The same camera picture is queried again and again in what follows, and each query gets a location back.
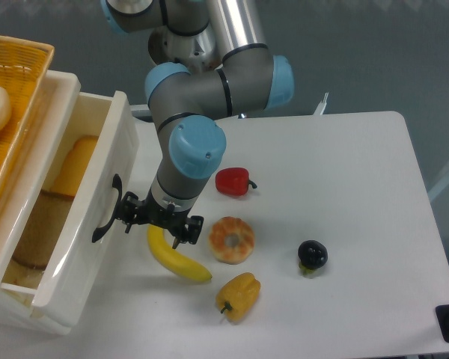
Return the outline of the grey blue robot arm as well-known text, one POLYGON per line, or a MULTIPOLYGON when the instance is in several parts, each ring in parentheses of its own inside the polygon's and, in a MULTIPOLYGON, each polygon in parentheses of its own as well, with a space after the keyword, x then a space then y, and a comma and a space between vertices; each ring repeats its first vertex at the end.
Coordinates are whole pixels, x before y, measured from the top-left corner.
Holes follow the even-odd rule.
POLYGON ((145 199, 120 192, 111 219, 152 224, 176 244, 194 244, 203 218, 191 215, 221 163, 225 134, 217 120, 287 104, 289 61, 266 44, 254 1, 103 1, 109 25, 125 34, 163 34, 166 61, 144 83, 162 161, 145 199))

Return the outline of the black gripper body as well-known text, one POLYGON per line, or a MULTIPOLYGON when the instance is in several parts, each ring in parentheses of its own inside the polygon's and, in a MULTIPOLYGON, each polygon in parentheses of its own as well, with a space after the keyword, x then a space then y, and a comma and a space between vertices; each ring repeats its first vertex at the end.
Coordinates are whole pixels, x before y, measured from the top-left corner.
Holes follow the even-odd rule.
POLYGON ((181 236, 181 244, 195 245, 198 242, 204 224, 204 217, 192 215, 190 209, 181 211, 177 204, 168 202, 158 204, 149 194, 144 200, 128 191, 117 205, 117 219, 125 226, 127 222, 134 225, 153 225, 167 230, 173 237, 181 236))

